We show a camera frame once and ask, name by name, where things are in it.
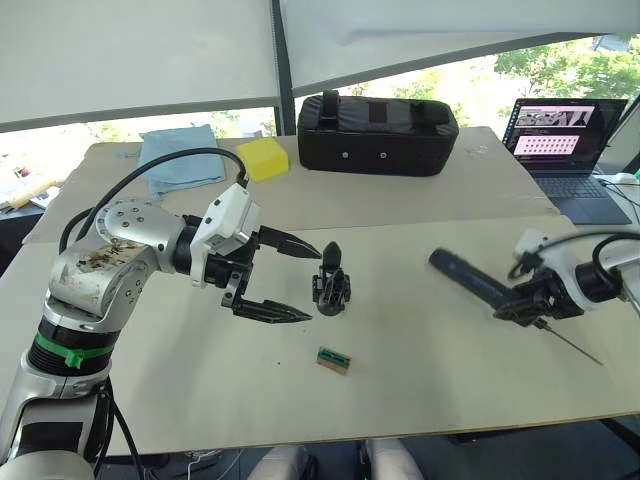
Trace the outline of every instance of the black bag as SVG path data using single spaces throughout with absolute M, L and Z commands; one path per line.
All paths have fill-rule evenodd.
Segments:
M 300 163 L 311 170 L 429 176 L 458 136 L 449 106 L 432 100 L 307 98 L 298 117 Z

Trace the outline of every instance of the black handle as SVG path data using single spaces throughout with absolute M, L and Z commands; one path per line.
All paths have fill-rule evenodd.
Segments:
M 443 248 L 434 250 L 429 257 L 429 263 L 491 305 L 494 310 L 521 299 L 520 295 L 506 285 Z

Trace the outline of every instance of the yellow sponge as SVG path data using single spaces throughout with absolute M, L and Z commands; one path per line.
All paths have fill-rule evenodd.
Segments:
M 236 152 L 254 182 L 261 182 L 289 170 L 289 156 L 273 137 L 238 145 Z

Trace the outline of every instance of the person's leg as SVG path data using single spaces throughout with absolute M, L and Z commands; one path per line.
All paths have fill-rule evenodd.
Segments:
M 373 480 L 424 480 L 415 460 L 397 438 L 365 442 Z
M 302 446 L 275 447 L 258 462 L 247 480 L 302 480 L 313 461 Z

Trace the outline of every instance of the towel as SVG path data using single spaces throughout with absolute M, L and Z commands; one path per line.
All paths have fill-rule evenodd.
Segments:
M 178 150 L 217 146 L 209 125 L 156 130 L 140 136 L 143 143 L 138 166 Z M 153 167 L 144 177 L 149 181 L 151 193 L 158 197 L 173 190 L 221 182 L 225 179 L 224 164 L 219 155 L 190 155 Z

